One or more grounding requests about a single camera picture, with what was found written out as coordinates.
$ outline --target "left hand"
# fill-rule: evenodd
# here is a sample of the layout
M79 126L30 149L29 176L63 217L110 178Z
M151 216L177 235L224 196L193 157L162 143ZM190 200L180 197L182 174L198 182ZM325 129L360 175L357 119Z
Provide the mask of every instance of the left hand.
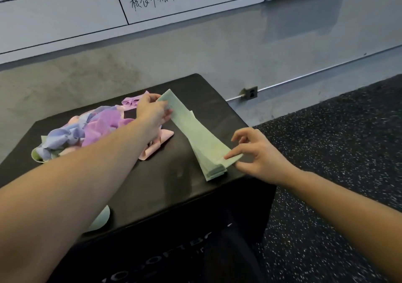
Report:
M159 127L170 119L172 113L167 109L167 101L155 102L159 97L159 94L145 94L137 105L137 119L146 125L150 141L158 136Z

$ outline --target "speckled rubber flooring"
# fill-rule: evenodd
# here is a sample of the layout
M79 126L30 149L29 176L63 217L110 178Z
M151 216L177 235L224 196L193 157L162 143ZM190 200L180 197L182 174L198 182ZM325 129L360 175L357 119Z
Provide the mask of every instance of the speckled rubber flooring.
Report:
M298 167L402 211L402 75L257 128ZM259 249L272 282L387 281L284 189Z

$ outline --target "hand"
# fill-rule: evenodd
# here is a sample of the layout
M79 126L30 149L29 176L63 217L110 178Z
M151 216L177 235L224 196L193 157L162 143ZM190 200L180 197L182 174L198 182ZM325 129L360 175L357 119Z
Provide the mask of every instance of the hand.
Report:
M137 119L147 127L149 141L155 139L159 133L159 127L170 119L171 109L166 109L167 101L155 102L159 94L145 94L137 104Z
M239 171L280 186L288 186L294 174L300 171L258 129L239 129L234 133L232 141L239 141L239 145L226 154L225 159L241 153L254 155L252 163L238 161L235 164Z

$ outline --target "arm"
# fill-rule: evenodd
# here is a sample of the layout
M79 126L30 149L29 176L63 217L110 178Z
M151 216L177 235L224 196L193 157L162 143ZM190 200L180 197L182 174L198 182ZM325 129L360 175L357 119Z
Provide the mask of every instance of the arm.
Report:
M137 119L92 145L54 159L0 189L2 282L45 282L170 118L159 95Z
M291 191L318 211L390 280L401 280L401 212L294 167L259 130L240 129L234 133L232 141L235 140L239 145L225 158L240 153L254 155L253 163L237 162L236 168Z

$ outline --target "forearm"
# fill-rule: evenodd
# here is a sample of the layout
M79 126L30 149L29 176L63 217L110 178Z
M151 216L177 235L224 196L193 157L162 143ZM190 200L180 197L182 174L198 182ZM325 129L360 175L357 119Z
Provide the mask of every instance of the forearm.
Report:
M402 213L314 173L299 171L289 190L325 220L390 280L402 278Z
M15 269L24 276L19 268L36 268L38 277L29 281L45 281L123 183L147 140L136 120L0 189L0 274Z

